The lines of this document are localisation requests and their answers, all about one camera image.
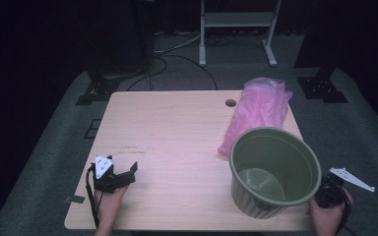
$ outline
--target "white triangular marker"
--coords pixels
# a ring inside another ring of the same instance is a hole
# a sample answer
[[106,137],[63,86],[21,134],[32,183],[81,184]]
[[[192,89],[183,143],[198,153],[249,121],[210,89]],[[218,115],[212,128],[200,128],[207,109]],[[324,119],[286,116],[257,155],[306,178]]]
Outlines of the white triangular marker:
[[98,155],[95,159],[96,179],[100,179],[111,165],[113,165],[112,159]]
[[352,174],[350,174],[348,171],[346,171],[345,168],[343,169],[335,169],[335,168],[331,168],[330,171],[339,176],[340,178],[350,182],[351,184],[354,184],[356,186],[359,186],[365,190],[368,190],[370,192],[374,192],[374,187],[370,187],[368,185],[366,185],[365,183],[363,183],[361,180],[357,179],[355,176],[353,176]]

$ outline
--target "hand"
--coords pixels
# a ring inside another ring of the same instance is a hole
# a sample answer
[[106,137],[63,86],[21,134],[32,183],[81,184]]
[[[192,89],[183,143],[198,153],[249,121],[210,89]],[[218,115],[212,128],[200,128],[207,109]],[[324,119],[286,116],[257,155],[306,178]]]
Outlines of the hand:
[[[345,188],[343,190],[352,204],[350,193]],[[320,208],[315,199],[311,199],[308,203],[315,234],[317,236],[335,236],[343,217],[345,204],[332,208]]]
[[94,191],[94,202],[98,206],[97,215],[99,216],[99,227],[94,234],[95,236],[111,235],[113,222],[127,189],[128,186],[125,186],[115,190],[112,194],[102,193],[99,190]]

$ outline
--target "person's right hand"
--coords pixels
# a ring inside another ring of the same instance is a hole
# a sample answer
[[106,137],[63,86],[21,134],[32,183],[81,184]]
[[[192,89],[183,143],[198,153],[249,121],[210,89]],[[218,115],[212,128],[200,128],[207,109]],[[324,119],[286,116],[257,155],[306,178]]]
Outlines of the person's right hand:
[[[347,189],[343,188],[352,204],[352,198]],[[332,208],[320,208],[315,201],[311,199],[308,202],[309,213],[311,214],[314,232],[317,236],[335,236],[337,228],[342,221],[345,204],[334,206]]]

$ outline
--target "wooden table top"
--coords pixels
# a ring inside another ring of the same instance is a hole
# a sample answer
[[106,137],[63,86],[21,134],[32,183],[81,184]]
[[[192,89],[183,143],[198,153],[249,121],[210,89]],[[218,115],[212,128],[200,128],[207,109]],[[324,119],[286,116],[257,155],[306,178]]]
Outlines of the wooden table top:
[[[69,229],[95,229],[86,172],[97,155],[112,155],[114,173],[138,161],[114,228],[130,231],[308,231],[307,204],[269,219],[252,218],[231,196],[228,157],[218,148],[241,90],[124,91],[112,95],[65,219]],[[283,128],[301,138],[290,109]]]

